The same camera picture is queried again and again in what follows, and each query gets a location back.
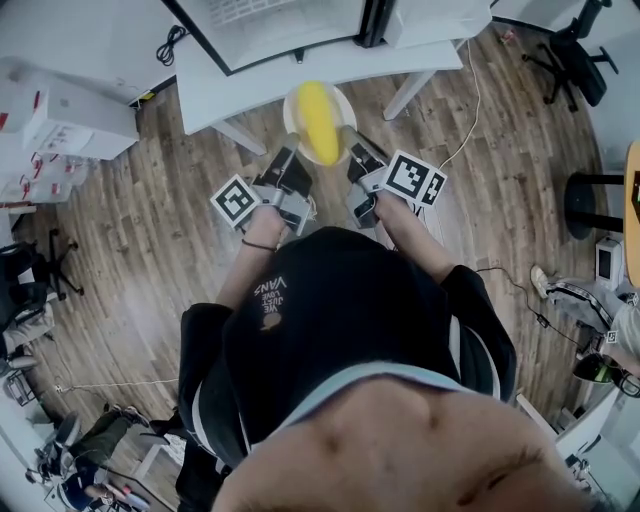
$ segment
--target white cable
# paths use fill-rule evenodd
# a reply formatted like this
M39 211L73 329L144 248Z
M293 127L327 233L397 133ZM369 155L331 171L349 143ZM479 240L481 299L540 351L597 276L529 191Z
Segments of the white cable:
M142 382L121 382L121 383L113 382L110 384L77 384L75 386L69 386L68 388L56 386L54 389L58 393L67 393L68 391L73 391L74 389L116 388L121 386L151 386L154 384L168 384L171 382L178 382L178 379L152 380L152 381L142 381Z
M473 59L471 58L471 42L470 41L471 41L470 39L467 39L467 49L469 51L469 66L471 67L471 72L473 73L473 81L476 84L476 92L478 93L478 104L476 105L476 118L473 121L473 125L471 126L471 129L469 130L469 133L465 137L465 139L462 142L462 144L460 144L460 147L458 148L458 150L453 155L451 155L449 158L447 158L444 162L442 162L442 165L440 165L440 169L442 169L445 165L447 165L449 162L451 162L451 160L453 160L458 155L458 153L460 153L460 151L462 151L462 149L465 147L467 142L469 142L469 139L471 138L471 134L473 133L473 130L475 129L476 125L478 124L478 119L480 117L480 103L481 103L480 86L478 85L478 76L476 75L476 70L473 67Z
M309 194L309 204L311 204L311 212L309 212L309 220L316 220L318 216L318 207L316 206L316 202L313 199L313 196Z

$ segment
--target hand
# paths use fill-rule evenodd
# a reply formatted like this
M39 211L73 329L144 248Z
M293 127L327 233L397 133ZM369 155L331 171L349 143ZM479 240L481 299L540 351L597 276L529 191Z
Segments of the hand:
M244 235L247 242L275 248L287 225L273 206L258 206L251 214L249 229Z
M424 234L424 224L404 199L386 190L378 192L377 198L375 213L396 245L402 244L407 238Z
M105 504L113 505L113 503L116 501L116 496L111 491L105 491L101 499L104 501Z

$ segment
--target white plate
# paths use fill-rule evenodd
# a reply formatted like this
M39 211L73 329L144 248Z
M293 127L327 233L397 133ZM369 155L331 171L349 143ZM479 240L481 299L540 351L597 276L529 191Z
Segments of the white plate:
M315 151L311 147L309 136L307 135L307 132L305 130L304 122L298 115L297 108L295 109L295 112L292 110L292 105L297 104L296 94L297 88L289 92L289 94L287 94L284 99L284 106L282 108L284 127L286 128L287 133L295 132L300 135L300 146L298 147L298 149L305 158L312 161L314 164L324 165L318 161ZM338 165L349 158L349 151L347 151L347 148L344 147L342 139L340 138L340 128L342 126L348 125L353 126L353 128L357 130L358 123L356 121L356 114L353 111L351 103L349 103L345 95L342 94L342 92L335 86L333 86L333 98L331 99L333 100L331 102L332 106L337 107L335 110L332 109L332 115L336 124L336 129L338 130L338 143L342 148L342 154L340 155L340 158L335 164L333 164Z

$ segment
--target white desk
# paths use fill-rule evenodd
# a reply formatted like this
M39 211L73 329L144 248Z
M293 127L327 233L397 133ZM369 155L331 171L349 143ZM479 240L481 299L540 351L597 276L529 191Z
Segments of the white desk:
M339 41L308 49L298 64L292 55L272 59L225 76L207 53L187 37L175 47L176 77L182 123L187 135L212 126L258 155L264 145L228 118L284 98L307 80L332 84L375 76L415 73L385 110L393 119L438 70L460 69L462 62L451 41L394 49L384 45L364 49Z

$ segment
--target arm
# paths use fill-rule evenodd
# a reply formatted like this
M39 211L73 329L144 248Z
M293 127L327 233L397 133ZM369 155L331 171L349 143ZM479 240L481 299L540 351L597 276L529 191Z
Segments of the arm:
M84 493L94 500L104 500L106 503L113 503L115 500L113 493L102 485L90 485Z
M456 266L449 252L431 236L407 204L390 192L379 192L376 215L398 250L429 274L436 283Z
M616 363L622 366L629 373L640 378L640 363L632 354L629 354L619 344L605 344L604 348L602 349L602 353L610 356Z
M251 216L251 225L244 239L252 244L275 249L286 225L271 206L259 206ZM267 268L274 252L242 244L216 303L237 309L250 292L250 287Z

